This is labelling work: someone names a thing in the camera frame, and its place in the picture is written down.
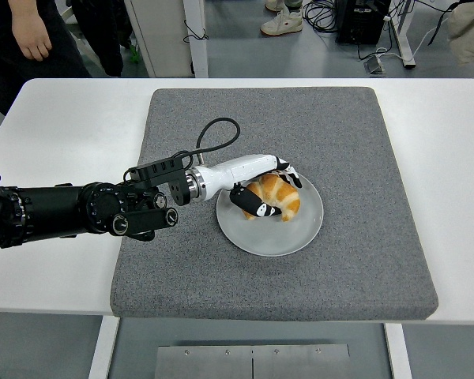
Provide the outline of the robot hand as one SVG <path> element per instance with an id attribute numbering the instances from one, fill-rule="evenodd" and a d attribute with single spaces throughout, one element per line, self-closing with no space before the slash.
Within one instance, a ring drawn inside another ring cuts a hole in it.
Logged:
<path id="1" fill-rule="evenodd" d="M 276 156 L 248 155 L 214 167 L 197 166 L 193 176 L 198 191 L 193 199 L 207 201 L 227 190 L 231 203 L 249 220 L 279 215 L 287 222 L 300 209 L 299 175 L 289 162 Z"/>

